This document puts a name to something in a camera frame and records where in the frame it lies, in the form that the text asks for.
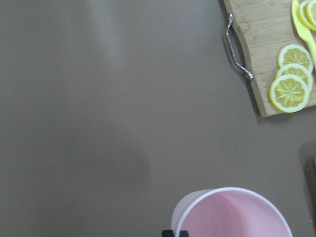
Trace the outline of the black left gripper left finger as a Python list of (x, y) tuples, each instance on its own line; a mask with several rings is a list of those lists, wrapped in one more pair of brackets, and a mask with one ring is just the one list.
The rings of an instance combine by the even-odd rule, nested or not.
[(174, 233), (172, 230), (163, 230), (161, 232), (162, 237), (174, 237)]

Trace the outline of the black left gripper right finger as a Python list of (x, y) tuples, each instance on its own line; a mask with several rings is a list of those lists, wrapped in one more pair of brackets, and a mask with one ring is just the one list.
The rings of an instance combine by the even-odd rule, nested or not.
[(189, 237), (188, 231), (180, 231), (179, 237)]

